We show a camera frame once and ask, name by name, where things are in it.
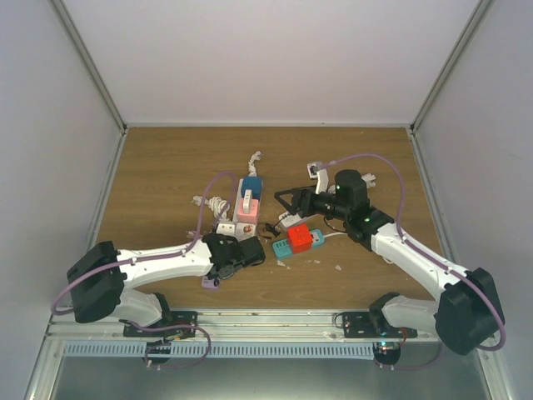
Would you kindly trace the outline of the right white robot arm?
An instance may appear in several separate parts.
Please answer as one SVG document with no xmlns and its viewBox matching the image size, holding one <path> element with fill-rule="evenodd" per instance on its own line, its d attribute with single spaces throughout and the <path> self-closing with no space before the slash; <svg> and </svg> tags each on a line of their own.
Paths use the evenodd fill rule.
<svg viewBox="0 0 533 400">
<path fill-rule="evenodd" d="M 380 338 L 397 328 L 431 333 L 459 355 L 483 348 L 495 334 L 500 341 L 493 349 L 503 347 L 505 317 L 494 279 L 485 269 L 468 270 L 403 232 L 395 218 L 371 205 L 358 171 L 338 172 L 335 186 L 334 192 L 296 187 L 278 191 L 274 197 L 291 215 L 340 221 L 354 243 L 398 266 L 432 297 L 416 300 L 395 292 L 380 297 L 369 307 L 372 333 Z"/>
</svg>

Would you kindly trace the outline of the blue cube socket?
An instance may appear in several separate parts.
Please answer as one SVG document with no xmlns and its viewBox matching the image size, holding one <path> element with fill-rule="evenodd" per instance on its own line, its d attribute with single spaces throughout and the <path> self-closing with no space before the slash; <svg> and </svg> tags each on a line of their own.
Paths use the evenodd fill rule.
<svg viewBox="0 0 533 400">
<path fill-rule="evenodd" d="M 246 176 L 242 179 L 241 196 L 245 197 L 246 191 L 250 190 L 252 198 L 260 200 L 262 196 L 262 179 L 255 176 Z"/>
</svg>

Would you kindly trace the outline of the white cube socket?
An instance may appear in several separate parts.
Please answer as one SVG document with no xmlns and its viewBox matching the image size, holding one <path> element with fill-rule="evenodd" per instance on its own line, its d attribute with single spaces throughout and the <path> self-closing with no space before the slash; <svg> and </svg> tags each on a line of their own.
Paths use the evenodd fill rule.
<svg viewBox="0 0 533 400">
<path fill-rule="evenodd" d="M 235 230 L 235 237 L 240 241 L 255 237 L 257 234 L 257 225 L 247 222 L 238 222 Z"/>
</svg>

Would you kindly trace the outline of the long white power strip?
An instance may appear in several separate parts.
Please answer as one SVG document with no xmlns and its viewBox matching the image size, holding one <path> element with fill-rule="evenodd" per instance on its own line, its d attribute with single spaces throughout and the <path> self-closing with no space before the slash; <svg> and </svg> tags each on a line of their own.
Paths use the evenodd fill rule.
<svg viewBox="0 0 533 400">
<path fill-rule="evenodd" d="M 235 225 L 237 225 L 237 223 L 253 223 L 253 224 L 258 225 L 261 199 L 260 200 L 253 199 L 251 212 L 244 213 L 242 209 L 241 185 L 242 185 L 242 179 L 240 180 L 239 186 L 237 189 L 237 198 L 235 202 L 235 209 L 233 212 L 232 221 L 234 222 Z"/>
</svg>

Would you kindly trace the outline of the white power strip green ports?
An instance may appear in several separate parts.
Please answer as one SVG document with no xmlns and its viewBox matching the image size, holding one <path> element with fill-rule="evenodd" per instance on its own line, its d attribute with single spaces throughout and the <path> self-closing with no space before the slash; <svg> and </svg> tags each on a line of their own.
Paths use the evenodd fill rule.
<svg viewBox="0 0 533 400">
<path fill-rule="evenodd" d="M 310 217 L 301 217 L 299 214 L 284 212 L 278 216 L 280 229 L 287 231 L 289 228 L 301 225 L 308 221 Z"/>
</svg>

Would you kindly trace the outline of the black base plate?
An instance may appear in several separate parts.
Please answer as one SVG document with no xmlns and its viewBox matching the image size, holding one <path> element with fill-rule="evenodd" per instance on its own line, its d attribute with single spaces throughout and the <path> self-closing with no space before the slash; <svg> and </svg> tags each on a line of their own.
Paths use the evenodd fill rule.
<svg viewBox="0 0 533 400">
<path fill-rule="evenodd" d="M 191 326 L 197 325 L 198 312 L 171 311 L 168 320 L 162 319 L 149 326 L 150 331 L 142 330 L 125 323 L 122 335 L 125 338 L 163 338 L 165 340 L 180 340 L 194 338 L 196 333 Z"/>
<path fill-rule="evenodd" d="M 381 326 L 375 328 L 368 311 L 341 312 L 340 327 L 344 338 L 417 338 L 418 332 L 411 328 Z"/>
</svg>

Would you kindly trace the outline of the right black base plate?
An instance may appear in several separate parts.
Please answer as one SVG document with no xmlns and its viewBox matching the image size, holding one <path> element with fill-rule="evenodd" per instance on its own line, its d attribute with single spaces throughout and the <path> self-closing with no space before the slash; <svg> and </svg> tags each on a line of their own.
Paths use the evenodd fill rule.
<svg viewBox="0 0 533 400">
<path fill-rule="evenodd" d="M 375 328 L 368 311 L 341 312 L 340 327 L 344 338 L 417 338 L 418 332 L 411 328 L 381 326 Z"/>
</svg>

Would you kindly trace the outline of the small white adapter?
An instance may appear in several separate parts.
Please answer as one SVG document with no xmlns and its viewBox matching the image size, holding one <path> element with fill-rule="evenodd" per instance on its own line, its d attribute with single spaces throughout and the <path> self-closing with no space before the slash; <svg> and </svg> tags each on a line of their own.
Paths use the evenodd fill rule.
<svg viewBox="0 0 533 400">
<path fill-rule="evenodd" d="M 252 210 L 253 192 L 251 189 L 246 189 L 242 198 L 242 209 L 244 213 L 250 213 Z"/>
</svg>

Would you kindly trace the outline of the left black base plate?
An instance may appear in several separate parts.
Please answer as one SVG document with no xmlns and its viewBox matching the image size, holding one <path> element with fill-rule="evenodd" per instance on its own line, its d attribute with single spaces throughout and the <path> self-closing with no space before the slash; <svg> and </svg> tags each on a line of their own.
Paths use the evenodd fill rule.
<svg viewBox="0 0 533 400">
<path fill-rule="evenodd" d="M 197 325 L 198 312 L 171 311 L 168 320 L 162 319 L 149 326 L 150 331 L 142 330 L 125 323 L 122 335 L 125 338 L 163 338 L 165 340 L 180 340 L 194 338 L 196 333 L 191 326 Z"/>
</svg>

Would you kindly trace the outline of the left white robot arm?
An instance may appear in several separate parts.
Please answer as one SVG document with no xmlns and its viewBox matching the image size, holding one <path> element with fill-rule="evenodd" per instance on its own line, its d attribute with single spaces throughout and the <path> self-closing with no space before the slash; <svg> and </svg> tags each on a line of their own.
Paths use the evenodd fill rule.
<svg viewBox="0 0 533 400">
<path fill-rule="evenodd" d="M 266 258 L 257 237 L 243 241 L 211 232 L 196 241 L 151 250 L 117 250 L 100 242 L 67 272 L 74 319 L 133 321 L 154 337 L 169 332 L 172 317 L 164 297 L 137 289 L 172 278 L 224 280 Z"/>
</svg>

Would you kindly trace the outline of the aluminium front rail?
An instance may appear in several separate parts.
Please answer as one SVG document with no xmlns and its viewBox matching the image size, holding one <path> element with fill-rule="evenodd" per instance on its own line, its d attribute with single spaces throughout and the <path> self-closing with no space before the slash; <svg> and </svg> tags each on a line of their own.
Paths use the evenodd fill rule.
<svg viewBox="0 0 533 400">
<path fill-rule="evenodd" d="M 215 343 L 281 342 L 281 343 L 348 343 L 401 342 L 404 331 L 377 335 L 373 330 L 359 328 L 354 337 L 344 335 L 345 318 L 336 309 L 215 309 L 198 308 L 194 320 L 199 327 L 192 342 L 205 340 L 206 331 Z M 135 329 L 123 335 L 125 324 L 106 317 L 99 322 L 78 324 L 74 316 L 52 317 L 45 332 L 46 339 L 57 340 L 158 340 L 158 332 Z"/>
</svg>

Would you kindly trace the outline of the small white usb charger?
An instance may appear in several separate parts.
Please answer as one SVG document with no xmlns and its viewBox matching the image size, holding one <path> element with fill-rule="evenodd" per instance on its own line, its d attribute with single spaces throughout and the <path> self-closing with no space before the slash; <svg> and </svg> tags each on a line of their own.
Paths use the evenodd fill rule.
<svg viewBox="0 0 533 400">
<path fill-rule="evenodd" d="M 235 234 L 236 225 L 233 222 L 220 222 L 217 224 L 216 232 L 219 234 L 232 236 Z"/>
</svg>

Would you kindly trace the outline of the black charger with cable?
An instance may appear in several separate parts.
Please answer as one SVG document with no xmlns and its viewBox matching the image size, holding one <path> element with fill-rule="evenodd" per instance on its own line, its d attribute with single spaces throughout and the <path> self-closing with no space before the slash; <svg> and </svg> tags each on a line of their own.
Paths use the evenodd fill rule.
<svg viewBox="0 0 533 400">
<path fill-rule="evenodd" d="M 282 233 L 287 231 L 287 227 L 284 223 L 290 216 L 290 213 L 285 212 L 274 223 L 259 222 L 257 225 L 257 234 L 266 240 L 274 240 L 275 238 L 278 238 Z"/>
</svg>

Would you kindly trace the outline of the purple power strip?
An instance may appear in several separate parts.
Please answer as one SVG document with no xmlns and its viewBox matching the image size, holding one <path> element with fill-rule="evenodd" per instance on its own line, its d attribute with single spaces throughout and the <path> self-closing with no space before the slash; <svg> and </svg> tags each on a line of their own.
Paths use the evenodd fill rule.
<svg viewBox="0 0 533 400">
<path fill-rule="evenodd" d="M 217 277 L 209 278 L 208 276 L 204 276 L 201 285 L 205 289 L 217 290 L 220 287 L 220 279 Z"/>
</svg>

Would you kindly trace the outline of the red cube socket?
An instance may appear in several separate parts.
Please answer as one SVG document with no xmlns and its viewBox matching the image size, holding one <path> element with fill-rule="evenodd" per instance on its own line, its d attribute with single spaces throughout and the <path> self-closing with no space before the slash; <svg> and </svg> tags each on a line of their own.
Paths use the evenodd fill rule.
<svg viewBox="0 0 533 400">
<path fill-rule="evenodd" d="M 303 253 L 311 249 L 313 237 L 306 224 L 290 227 L 287 230 L 288 242 L 294 254 Z"/>
</svg>

